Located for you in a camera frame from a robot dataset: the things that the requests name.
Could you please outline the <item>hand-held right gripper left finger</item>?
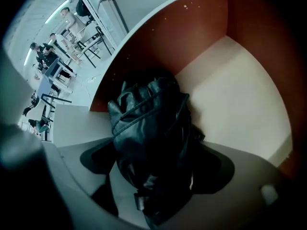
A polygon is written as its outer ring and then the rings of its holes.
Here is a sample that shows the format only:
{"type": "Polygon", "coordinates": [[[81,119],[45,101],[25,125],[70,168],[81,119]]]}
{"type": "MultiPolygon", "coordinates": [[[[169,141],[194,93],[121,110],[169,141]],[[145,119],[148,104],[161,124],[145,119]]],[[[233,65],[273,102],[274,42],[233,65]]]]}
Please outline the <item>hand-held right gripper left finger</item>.
{"type": "Polygon", "coordinates": [[[149,230],[144,214],[136,207],[137,192],[121,175],[112,138],[58,149],[77,185],[111,215],[149,230]]]}

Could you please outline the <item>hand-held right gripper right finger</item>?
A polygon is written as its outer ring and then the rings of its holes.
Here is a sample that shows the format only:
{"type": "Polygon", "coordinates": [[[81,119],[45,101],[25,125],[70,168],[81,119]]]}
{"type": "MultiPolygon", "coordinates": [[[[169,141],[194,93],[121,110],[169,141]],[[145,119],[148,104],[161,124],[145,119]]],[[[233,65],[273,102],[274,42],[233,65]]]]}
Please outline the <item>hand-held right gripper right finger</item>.
{"type": "Polygon", "coordinates": [[[292,230],[293,186],[267,160],[203,142],[204,160],[190,201],[165,230],[292,230]]]}

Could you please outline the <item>white drawer with brown inside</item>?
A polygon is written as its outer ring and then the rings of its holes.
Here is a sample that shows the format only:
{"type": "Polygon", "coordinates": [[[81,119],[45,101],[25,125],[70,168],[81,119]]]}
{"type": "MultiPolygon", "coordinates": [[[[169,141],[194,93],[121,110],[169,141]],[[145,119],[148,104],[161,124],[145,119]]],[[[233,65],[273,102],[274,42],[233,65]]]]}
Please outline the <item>white drawer with brown inside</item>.
{"type": "Polygon", "coordinates": [[[307,179],[304,0],[168,0],[141,19],[110,60],[55,113],[57,147],[110,134],[107,103],[124,77],[161,66],[190,95],[206,141],[255,154],[307,179]]]}

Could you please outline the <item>grey-green chair with black legs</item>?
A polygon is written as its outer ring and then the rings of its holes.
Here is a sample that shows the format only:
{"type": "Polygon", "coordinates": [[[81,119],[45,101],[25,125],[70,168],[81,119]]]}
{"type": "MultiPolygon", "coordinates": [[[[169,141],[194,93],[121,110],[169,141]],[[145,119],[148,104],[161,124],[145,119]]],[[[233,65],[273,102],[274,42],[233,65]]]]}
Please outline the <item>grey-green chair with black legs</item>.
{"type": "Polygon", "coordinates": [[[88,24],[78,33],[78,35],[81,33],[83,33],[83,38],[76,41],[73,46],[81,52],[81,56],[85,56],[91,65],[96,68],[96,65],[92,62],[91,56],[98,59],[101,59],[101,57],[96,52],[95,47],[98,48],[99,44],[103,44],[109,55],[112,55],[111,47],[107,43],[107,37],[102,32],[102,29],[95,23],[88,24]]]}
{"type": "Polygon", "coordinates": [[[41,119],[45,119],[52,122],[53,120],[49,119],[49,115],[50,113],[55,112],[55,105],[53,104],[53,102],[55,103],[64,102],[69,104],[72,103],[69,100],[62,99],[53,95],[42,94],[41,97],[36,98],[35,100],[36,106],[32,105],[30,107],[27,107],[23,115],[28,119],[32,120],[39,121],[41,119]]]}

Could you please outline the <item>blue table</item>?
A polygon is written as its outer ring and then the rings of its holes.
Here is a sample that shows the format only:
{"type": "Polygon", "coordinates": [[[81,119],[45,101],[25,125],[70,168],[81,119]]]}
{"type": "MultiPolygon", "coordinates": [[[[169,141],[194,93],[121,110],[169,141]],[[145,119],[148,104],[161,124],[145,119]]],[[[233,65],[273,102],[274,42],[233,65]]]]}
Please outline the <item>blue table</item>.
{"type": "Polygon", "coordinates": [[[39,98],[41,98],[43,94],[50,94],[52,85],[56,85],[62,92],[66,92],[68,94],[72,93],[72,90],[58,79],[63,68],[64,65],[59,61],[59,58],[57,58],[50,65],[50,67],[44,73],[40,85],[36,91],[39,98]]]}

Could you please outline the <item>long ceiling lamp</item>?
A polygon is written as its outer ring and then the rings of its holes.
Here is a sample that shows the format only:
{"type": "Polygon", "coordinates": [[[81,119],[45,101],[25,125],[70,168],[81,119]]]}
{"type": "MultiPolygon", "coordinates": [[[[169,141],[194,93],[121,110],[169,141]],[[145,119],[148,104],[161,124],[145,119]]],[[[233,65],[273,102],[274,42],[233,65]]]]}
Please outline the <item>long ceiling lamp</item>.
{"type": "Polygon", "coordinates": [[[46,19],[45,21],[45,24],[49,23],[50,20],[55,16],[57,15],[57,13],[62,9],[64,8],[66,5],[68,5],[70,3],[70,0],[65,0],[58,8],[56,8],[52,14],[46,19]]]}
{"type": "Polygon", "coordinates": [[[29,49],[29,50],[28,50],[28,53],[27,53],[26,58],[25,58],[25,60],[24,60],[24,66],[27,65],[27,63],[28,63],[28,61],[29,61],[29,58],[30,58],[31,55],[32,55],[32,52],[33,52],[32,49],[29,49]]]}

